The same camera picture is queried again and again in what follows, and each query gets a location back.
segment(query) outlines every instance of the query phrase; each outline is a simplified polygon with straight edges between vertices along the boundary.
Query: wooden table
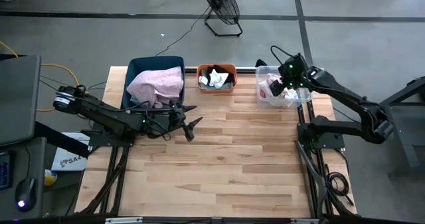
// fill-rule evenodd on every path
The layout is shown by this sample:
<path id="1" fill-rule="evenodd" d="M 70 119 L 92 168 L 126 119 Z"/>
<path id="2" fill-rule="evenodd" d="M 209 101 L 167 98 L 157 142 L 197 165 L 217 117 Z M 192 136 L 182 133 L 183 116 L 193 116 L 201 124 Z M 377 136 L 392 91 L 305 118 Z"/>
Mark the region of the wooden table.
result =
<path id="1" fill-rule="evenodd" d="M 126 71 L 126 66 L 111 67 L 104 102 L 120 107 Z M 253 74 L 239 74 L 233 93 L 203 94 L 195 74 L 186 74 L 184 103 L 198 106 L 186 113 L 187 120 L 204 117 L 195 128 L 195 139 L 188 142 L 177 130 L 168 142 L 135 141 L 120 215 L 309 217 L 294 143 L 297 112 L 259 109 L 255 87 Z M 313 106 L 316 115 L 335 118 L 329 96 L 314 94 Z M 103 186 L 110 152 L 111 148 L 99 148 L 88 158 L 76 211 L 85 208 Z M 348 178 L 337 152 L 324 150 L 323 157 L 331 171 Z"/>

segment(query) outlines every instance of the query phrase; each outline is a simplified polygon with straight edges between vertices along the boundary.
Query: orange bin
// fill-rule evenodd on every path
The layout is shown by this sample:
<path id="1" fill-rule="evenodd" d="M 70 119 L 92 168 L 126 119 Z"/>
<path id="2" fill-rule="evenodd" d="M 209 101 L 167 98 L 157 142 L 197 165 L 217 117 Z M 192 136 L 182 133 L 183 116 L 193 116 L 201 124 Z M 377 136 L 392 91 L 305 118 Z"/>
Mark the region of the orange bin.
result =
<path id="1" fill-rule="evenodd" d="M 202 75 L 202 70 L 206 70 L 208 67 L 213 67 L 214 65 L 218 65 L 222 68 L 224 68 L 227 72 L 229 72 L 229 74 L 233 74 L 234 75 L 234 81 L 233 81 L 233 87 L 226 89 L 226 90 L 207 90 L 207 89 L 203 89 L 199 86 L 199 77 L 200 75 Z M 227 93 L 227 92 L 232 92 L 233 88 L 236 86 L 238 77 L 236 75 L 236 67 L 233 64 L 201 64 L 200 66 L 198 66 L 197 69 L 197 84 L 198 84 L 198 88 L 201 90 L 201 92 L 204 92 L 206 94 L 220 94 L 220 93 Z"/>

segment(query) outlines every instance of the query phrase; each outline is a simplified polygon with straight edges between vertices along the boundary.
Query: computer mouse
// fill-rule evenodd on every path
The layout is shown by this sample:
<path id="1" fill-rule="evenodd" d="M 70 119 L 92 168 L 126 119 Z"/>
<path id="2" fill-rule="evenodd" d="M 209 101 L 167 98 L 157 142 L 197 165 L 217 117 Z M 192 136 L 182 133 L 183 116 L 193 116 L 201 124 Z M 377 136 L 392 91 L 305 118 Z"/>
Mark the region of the computer mouse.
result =
<path id="1" fill-rule="evenodd" d="M 18 183 L 15 190 L 15 205 L 19 211 L 31 210 L 37 202 L 36 181 L 34 178 L 25 178 Z"/>

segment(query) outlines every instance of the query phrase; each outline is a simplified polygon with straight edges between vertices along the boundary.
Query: clear plastic container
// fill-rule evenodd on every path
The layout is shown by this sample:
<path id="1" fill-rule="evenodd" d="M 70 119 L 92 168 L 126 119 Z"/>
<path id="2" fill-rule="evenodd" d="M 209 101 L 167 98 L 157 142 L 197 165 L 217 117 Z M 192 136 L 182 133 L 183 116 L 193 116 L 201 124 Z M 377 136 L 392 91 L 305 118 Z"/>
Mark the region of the clear plastic container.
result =
<path id="1" fill-rule="evenodd" d="M 297 108 L 304 102 L 308 102 L 311 100 L 311 93 L 309 92 L 308 88 L 299 88 L 295 90 L 295 98 L 284 98 L 283 96 L 274 97 L 272 95 L 267 94 L 265 98 L 262 98 L 260 95 L 260 85 L 262 82 L 267 81 L 267 74 L 279 75 L 278 66 L 259 66 L 255 71 L 258 98 L 257 100 L 258 106 L 260 108 Z"/>

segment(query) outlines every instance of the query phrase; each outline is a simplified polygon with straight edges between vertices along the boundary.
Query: laptop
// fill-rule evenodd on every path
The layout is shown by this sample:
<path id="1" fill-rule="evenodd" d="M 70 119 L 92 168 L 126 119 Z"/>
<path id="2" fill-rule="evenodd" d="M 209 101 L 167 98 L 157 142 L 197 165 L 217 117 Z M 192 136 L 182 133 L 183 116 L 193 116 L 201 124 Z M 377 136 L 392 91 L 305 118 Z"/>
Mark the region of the laptop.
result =
<path id="1" fill-rule="evenodd" d="M 0 61 L 0 146 L 34 135 L 41 57 Z"/>

